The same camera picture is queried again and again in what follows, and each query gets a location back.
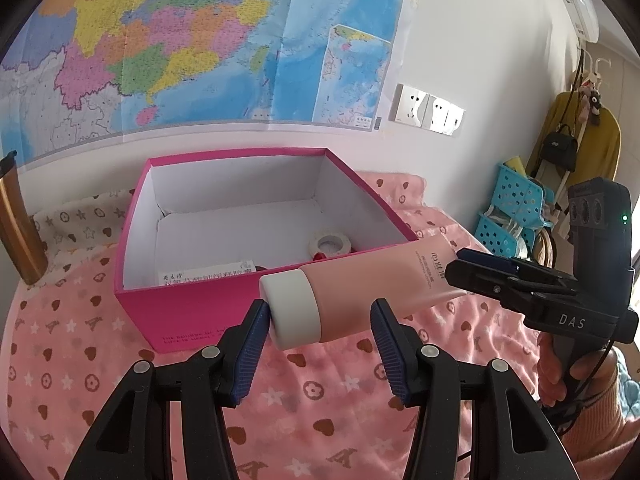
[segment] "silver screw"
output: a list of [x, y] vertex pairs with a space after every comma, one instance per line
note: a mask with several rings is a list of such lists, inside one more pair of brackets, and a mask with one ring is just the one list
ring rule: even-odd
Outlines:
[[200, 354], [205, 359], [213, 359], [220, 355], [220, 349], [217, 346], [205, 346]]
[[438, 357], [440, 355], [440, 350], [438, 350], [438, 347], [433, 346], [433, 345], [425, 345], [420, 349], [420, 352], [422, 353], [422, 355], [424, 355], [425, 357], [430, 357], [430, 358], [434, 358], [434, 357]]
[[507, 361], [503, 361], [502, 359], [494, 359], [491, 366], [496, 372], [506, 372], [509, 369]]
[[149, 368], [151, 368], [151, 365], [149, 364], [148, 361], [138, 361], [136, 364], [133, 365], [133, 371], [137, 374], [143, 374], [145, 372], [148, 372]]

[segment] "black handbag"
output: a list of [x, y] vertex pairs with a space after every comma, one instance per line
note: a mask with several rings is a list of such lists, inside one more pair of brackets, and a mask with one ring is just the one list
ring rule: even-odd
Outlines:
[[564, 129], [568, 130], [569, 126], [563, 124], [558, 131], [545, 137], [540, 158], [573, 173], [578, 158], [578, 140], [571, 134], [564, 134]]

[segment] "pink tablecloth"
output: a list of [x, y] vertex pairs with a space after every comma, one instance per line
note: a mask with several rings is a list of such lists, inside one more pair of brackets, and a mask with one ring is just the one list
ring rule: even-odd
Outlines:
[[[418, 236], [440, 230], [456, 248], [481, 248], [443, 212], [422, 205], [420, 178], [363, 176]], [[36, 480], [64, 476], [133, 362], [162, 365], [191, 354], [155, 355], [112, 293], [115, 242], [129, 198], [127, 192], [100, 195], [36, 217], [52, 267], [40, 286], [18, 288], [0, 352], [8, 374], [0, 383], [6, 389], [0, 423]], [[465, 296], [406, 323], [458, 360], [486, 364], [500, 356], [534, 391], [537, 333], [496, 302]], [[370, 332], [289, 352], [267, 341], [249, 396], [225, 412], [240, 478], [251, 480], [400, 479], [416, 416], [392, 396]], [[470, 447], [470, 422], [464, 405], [460, 452]], [[174, 409], [177, 480], [185, 478], [180, 440]], [[461, 462], [457, 477], [468, 467], [469, 460]]]

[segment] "yellow object in basket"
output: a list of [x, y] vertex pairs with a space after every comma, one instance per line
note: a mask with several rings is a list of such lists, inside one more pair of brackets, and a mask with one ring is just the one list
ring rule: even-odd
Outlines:
[[523, 176], [524, 178], [527, 177], [527, 172], [524, 170], [524, 164], [520, 160], [519, 156], [514, 156], [513, 158], [510, 158], [504, 163], [504, 165], [507, 168], [510, 168], [513, 171], [515, 171], [517, 174]]

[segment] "blue fabric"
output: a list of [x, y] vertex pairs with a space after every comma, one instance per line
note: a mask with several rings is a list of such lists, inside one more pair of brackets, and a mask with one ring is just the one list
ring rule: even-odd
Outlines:
[[640, 384], [636, 383], [626, 368], [625, 357], [622, 352], [613, 347], [618, 356], [618, 399], [625, 418], [640, 417]]

